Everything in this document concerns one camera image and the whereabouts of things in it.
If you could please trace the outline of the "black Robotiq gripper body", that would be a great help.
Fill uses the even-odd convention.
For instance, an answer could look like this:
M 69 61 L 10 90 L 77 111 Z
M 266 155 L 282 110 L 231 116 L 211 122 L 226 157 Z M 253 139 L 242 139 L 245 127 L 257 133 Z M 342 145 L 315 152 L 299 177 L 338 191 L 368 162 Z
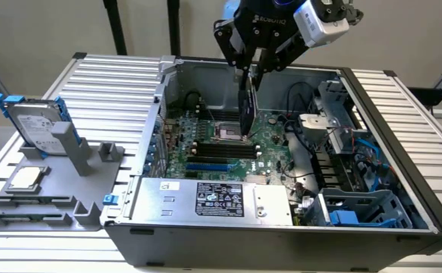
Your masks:
M 243 48 L 279 48 L 297 34 L 301 1 L 241 1 L 233 17 Z

